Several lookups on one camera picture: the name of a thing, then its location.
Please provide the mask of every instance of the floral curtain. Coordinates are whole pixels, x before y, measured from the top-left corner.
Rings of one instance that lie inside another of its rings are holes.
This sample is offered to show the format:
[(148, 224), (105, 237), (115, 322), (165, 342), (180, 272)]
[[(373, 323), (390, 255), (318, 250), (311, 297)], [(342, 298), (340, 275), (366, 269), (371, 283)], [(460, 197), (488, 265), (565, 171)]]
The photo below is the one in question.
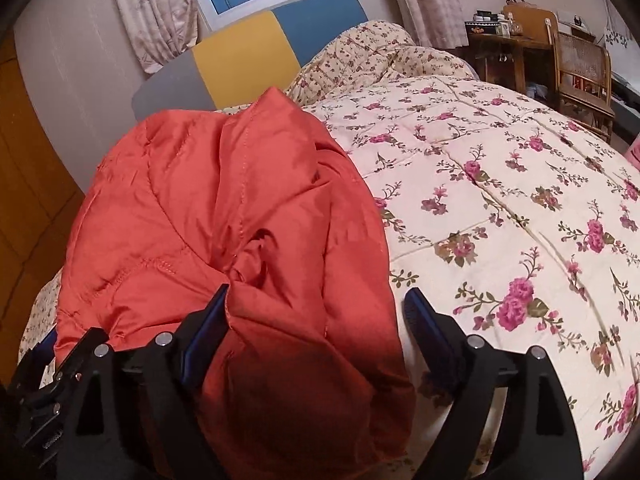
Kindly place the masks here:
[(398, 0), (404, 26), (421, 46), (439, 49), (468, 44), (460, 0)]
[(628, 47), (628, 42), (633, 37), (631, 31), (626, 26), (616, 7), (610, 0), (604, 0), (607, 7), (607, 27), (605, 29), (605, 42), (608, 44), (619, 43), (624, 48)]
[(157, 72), (196, 44), (196, 0), (116, 1), (133, 50), (145, 72)]

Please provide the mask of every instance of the bed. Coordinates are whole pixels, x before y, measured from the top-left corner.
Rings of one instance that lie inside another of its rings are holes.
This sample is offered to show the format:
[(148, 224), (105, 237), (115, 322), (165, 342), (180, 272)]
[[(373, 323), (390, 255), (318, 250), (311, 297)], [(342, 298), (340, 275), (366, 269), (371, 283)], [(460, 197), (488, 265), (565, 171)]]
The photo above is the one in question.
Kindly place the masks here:
[[(566, 117), (478, 81), (462, 60), (415, 46), (389, 23), (341, 34), (287, 94), (324, 122), (375, 197), (405, 362), (420, 393), (405, 457), (366, 478), (411, 478), (450, 404), (402, 319), (412, 286), (497, 348), (547, 350), (574, 414), (585, 478), (595, 478), (636, 418), (637, 170)], [(52, 325), (59, 286), (56, 276), (38, 296), (21, 354)], [(486, 466), (503, 403), (498, 393), (473, 474)]]

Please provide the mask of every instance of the orange down jacket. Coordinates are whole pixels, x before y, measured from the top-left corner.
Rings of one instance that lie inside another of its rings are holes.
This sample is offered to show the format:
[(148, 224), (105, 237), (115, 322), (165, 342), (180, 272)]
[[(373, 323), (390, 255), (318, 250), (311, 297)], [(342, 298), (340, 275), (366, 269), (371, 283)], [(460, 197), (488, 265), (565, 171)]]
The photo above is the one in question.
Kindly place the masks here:
[(98, 167), (72, 230), (60, 362), (92, 326), (144, 346), (229, 283), (198, 420), (234, 480), (336, 480), (401, 455), (414, 389), (380, 215), (356, 168), (276, 89), (168, 111)]

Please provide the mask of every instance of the blue and yellow headboard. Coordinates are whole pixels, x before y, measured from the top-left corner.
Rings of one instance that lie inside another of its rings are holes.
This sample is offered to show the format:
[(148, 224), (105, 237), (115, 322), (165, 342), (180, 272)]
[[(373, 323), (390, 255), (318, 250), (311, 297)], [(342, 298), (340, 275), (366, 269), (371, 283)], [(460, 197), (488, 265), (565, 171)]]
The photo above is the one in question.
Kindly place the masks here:
[(132, 99), (136, 119), (167, 108), (220, 110), (285, 89), (328, 43), (366, 21), (358, 0), (300, 0), (252, 14), (145, 81)]

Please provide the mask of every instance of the wooden desk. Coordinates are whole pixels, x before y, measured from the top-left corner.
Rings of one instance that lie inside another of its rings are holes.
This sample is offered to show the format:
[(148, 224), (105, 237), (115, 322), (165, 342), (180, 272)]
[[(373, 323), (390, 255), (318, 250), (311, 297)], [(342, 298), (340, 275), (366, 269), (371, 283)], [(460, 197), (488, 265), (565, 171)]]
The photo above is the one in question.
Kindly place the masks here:
[(553, 50), (553, 45), (549, 43), (541, 43), (534, 41), (531, 38), (525, 38), (523, 36), (498, 36), (497, 34), (468, 34), (469, 45), (476, 44), (478, 48), (483, 43), (492, 44), (504, 44), (508, 45), (513, 56), (513, 67), (516, 82), (516, 91), (521, 94), (526, 94), (527, 83), (524, 73), (524, 49), (530, 48), (533, 50)]

